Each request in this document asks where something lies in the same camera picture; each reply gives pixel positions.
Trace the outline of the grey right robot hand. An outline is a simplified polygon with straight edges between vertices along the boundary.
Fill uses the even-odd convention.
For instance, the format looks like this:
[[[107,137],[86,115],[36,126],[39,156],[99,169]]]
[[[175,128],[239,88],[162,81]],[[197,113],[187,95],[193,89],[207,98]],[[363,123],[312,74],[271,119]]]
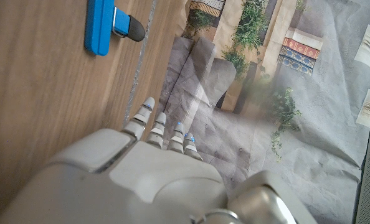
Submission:
[[[289,186],[267,170],[228,194],[178,123],[147,98],[121,131],[100,129],[57,153],[16,195],[0,223],[314,223]]]

